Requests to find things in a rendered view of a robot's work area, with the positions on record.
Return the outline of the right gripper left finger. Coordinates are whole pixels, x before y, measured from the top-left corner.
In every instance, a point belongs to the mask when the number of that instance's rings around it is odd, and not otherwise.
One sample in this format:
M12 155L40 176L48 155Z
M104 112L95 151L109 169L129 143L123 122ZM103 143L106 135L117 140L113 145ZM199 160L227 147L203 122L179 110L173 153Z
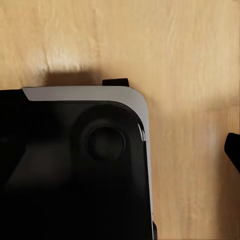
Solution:
M21 133L0 138L0 193L26 152Z

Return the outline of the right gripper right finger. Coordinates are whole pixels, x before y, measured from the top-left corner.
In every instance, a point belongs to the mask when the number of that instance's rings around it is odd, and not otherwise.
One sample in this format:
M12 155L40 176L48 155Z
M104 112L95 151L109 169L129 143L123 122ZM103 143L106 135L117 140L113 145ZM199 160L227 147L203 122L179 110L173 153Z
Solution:
M229 133L224 147L225 153L240 173L240 135Z

